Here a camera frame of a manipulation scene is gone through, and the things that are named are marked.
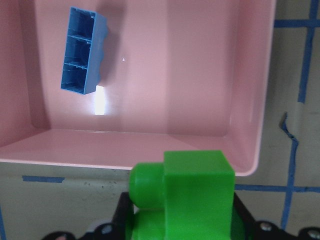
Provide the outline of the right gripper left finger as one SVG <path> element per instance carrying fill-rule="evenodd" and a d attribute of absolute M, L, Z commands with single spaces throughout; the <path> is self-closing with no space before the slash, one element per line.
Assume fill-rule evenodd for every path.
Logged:
<path fill-rule="evenodd" d="M 122 192 L 112 218 L 112 240 L 131 240 L 134 227 L 134 205 L 128 192 Z"/>

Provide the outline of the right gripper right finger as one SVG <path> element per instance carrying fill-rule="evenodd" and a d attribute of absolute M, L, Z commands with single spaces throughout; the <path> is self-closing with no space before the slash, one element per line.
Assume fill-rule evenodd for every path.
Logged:
<path fill-rule="evenodd" d="M 255 240 L 256 220 L 235 193 L 233 196 L 231 217 L 232 240 Z"/>

